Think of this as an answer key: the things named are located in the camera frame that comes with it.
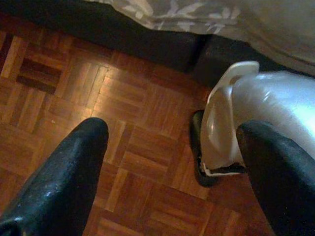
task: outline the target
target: black base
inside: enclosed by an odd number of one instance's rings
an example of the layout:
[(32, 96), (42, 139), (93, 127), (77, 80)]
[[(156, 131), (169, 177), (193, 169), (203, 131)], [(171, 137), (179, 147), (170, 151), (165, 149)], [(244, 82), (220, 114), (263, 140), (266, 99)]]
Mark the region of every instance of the black base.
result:
[(206, 176), (201, 171), (201, 146), (200, 146), (200, 131), (201, 131), (201, 122), (203, 117), (204, 110), (196, 111), (190, 121), (189, 126), (189, 138), (190, 138), (190, 147), (194, 157), (194, 172), (195, 177), (198, 183), (204, 187), (210, 187), (214, 185), (217, 181), (217, 177)]

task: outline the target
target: wood floor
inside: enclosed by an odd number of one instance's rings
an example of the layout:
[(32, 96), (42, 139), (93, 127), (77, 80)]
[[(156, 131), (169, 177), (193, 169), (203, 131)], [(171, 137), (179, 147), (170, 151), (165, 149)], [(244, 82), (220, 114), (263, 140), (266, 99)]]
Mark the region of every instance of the wood floor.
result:
[(209, 89), (164, 66), (0, 14), (0, 213), (79, 122), (110, 141), (85, 236), (267, 236), (248, 177), (197, 184), (191, 113)]

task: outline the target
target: parquet floor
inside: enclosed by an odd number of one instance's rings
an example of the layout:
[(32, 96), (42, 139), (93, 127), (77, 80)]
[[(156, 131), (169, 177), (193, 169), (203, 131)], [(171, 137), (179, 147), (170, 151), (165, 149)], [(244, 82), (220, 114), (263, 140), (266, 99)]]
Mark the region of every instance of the parquet floor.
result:
[(191, 113), (208, 88), (164, 66), (0, 14), (0, 212), (85, 118), (110, 141), (85, 236), (267, 236), (248, 177), (197, 184)]

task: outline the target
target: black sofa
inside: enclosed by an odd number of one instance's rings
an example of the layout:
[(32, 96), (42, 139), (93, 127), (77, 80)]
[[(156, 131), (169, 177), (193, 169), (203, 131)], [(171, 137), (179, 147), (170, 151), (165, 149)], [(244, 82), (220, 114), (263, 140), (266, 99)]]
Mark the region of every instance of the black sofa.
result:
[(179, 71), (193, 71), (195, 80), (210, 87), (232, 63), (241, 60), (257, 60), (263, 71), (296, 73), (246, 43), (215, 35), (150, 30), (107, 4), (82, 0), (2, 0), (0, 11)]

